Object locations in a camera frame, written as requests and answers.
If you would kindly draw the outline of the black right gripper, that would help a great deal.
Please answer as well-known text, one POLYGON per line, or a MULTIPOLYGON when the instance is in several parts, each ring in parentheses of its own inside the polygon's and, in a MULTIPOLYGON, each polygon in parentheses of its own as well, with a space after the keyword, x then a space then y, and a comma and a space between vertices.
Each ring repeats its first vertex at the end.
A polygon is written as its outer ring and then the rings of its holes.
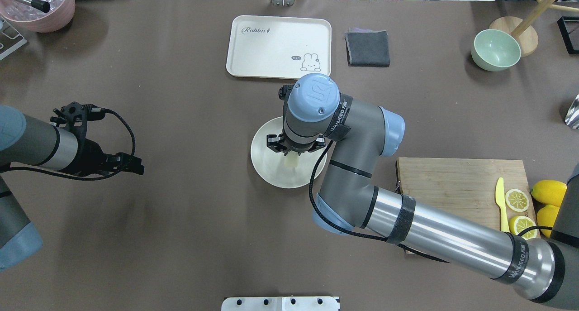
POLYGON ((275 153, 283 153, 286 157, 291 151, 297 152, 298 155, 308 152, 313 153, 326 146, 324 136, 319 135, 310 143, 298 143, 290 139, 287 134, 267 135, 266 146, 275 153))

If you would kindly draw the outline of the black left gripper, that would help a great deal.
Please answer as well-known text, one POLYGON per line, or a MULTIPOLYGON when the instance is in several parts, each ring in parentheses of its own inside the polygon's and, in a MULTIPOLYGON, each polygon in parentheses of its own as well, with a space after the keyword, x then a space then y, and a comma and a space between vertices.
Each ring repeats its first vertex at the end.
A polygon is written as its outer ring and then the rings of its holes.
POLYGON ((116 172, 130 172, 143 175, 142 160, 134 156, 136 146, 133 144, 131 153, 119 152, 106 154, 96 142, 88 141, 88 172, 89 174, 112 175, 116 172))

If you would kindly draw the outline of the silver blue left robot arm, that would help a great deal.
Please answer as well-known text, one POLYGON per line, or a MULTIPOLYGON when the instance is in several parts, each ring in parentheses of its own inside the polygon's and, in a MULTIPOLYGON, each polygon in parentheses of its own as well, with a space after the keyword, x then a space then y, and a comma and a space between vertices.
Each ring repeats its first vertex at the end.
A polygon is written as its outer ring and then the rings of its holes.
POLYGON ((1 107, 1 243, 0 267, 13 268, 36 254, 43 239, 33 220, 17 200, 6 177, 11 173, 35 173, 79 182, 109 179, 118 173, 142 175, 136 156, 136 136, 116 111, 94 104, 72 102, 54 109, 48 122, 10 105, 1 107), (88 138, 89 123, 113 116, 128 131, 130 150, 106 153, 88 138))

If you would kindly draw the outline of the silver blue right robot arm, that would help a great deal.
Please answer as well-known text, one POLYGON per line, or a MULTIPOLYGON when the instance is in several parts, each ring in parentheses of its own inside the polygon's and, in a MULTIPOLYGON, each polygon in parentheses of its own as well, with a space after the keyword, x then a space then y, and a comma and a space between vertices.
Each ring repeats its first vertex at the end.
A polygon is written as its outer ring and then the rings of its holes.
POLYGON ((437 262, 452 263, 502 284, 534 303, 578 309, 578 170, 563 193, 566 214, 547 239, 523 236, 506 220, 504 179, 494 183, 500 229, 418 202, 408 195, 401 163, 396 192, 372 184, 378 157, 392 156, 403 140, 405 121, 384 107, 342 94, 321 73, 302 76, 279 89, 282 130, 267 136, 275 153, 333 149, 321 191, 310 193, 314 219, 337 234, 395 245, 437 262))

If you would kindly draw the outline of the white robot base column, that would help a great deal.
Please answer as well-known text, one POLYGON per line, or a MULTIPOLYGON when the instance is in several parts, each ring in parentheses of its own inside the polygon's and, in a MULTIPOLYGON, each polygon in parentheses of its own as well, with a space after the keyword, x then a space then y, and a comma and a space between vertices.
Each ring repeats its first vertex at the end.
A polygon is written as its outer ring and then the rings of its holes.
POLYGON ((339 297, 287 296, 287 297, 232 297, 226 298, 222 311, 339 311, 339 297))

